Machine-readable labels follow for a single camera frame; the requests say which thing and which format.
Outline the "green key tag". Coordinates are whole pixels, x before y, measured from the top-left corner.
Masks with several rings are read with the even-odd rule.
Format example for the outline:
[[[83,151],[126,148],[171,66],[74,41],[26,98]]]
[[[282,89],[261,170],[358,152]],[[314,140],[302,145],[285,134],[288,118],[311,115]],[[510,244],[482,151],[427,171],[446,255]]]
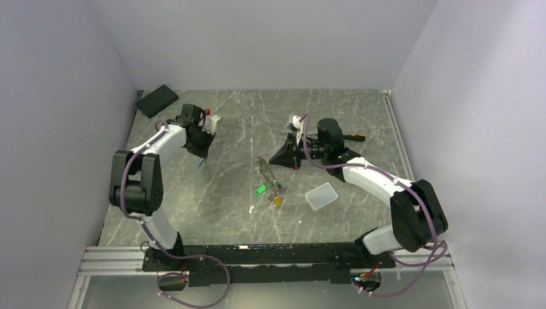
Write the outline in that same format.
[[[266,184],[261,184],[259,186],[257,186],[254,190],[254,192],[257,194],[257,195],[261,195],[263,194],[264,192],[266,192],[268,189],[268,186]]]

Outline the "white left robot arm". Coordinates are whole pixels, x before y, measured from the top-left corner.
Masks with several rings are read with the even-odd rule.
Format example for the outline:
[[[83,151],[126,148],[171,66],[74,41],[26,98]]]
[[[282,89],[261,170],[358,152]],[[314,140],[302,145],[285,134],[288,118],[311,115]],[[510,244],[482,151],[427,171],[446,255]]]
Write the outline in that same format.
[[[184,264],[185,252],[181,235],[162,209],[162,166],[180,149],[206,160],[220,119],[209,109],[184,104],[173,119],[158,121],[156,133],[143,144],[113,155],[109,202],[142,227],[168,270]]]

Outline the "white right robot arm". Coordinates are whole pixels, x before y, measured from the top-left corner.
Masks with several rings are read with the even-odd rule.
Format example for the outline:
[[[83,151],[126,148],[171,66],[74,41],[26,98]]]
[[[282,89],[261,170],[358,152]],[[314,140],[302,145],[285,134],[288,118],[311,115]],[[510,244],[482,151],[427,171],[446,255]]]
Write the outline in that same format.
[[[448,222],[428,181],[403,179],[373,165],[345,145],[346,140],[363,138],[344,134],[335,119],[321,119],[315,137],[308,137],[309,122],[309,114],[290,115],[285,143],[268,162],[298,170],[307,160],[338,180],[364,189],[390,208],[391,224],[373,229],[358,240],[355,260],[360,266],[372,266],[385,252],[446,247],[439,237],[448,229]]]

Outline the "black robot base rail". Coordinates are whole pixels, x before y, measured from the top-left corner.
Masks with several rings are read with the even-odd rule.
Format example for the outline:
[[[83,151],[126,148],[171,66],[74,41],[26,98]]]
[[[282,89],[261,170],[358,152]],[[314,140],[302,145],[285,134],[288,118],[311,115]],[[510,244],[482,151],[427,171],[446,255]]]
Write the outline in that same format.
[[[359,271],[394,268],[388,253],[370,254],[354,242],[252,245],[184,245],[188,261],[149,248],[144,272],[189,274],[189,286],[230,283],[328,281],[348,284]]]

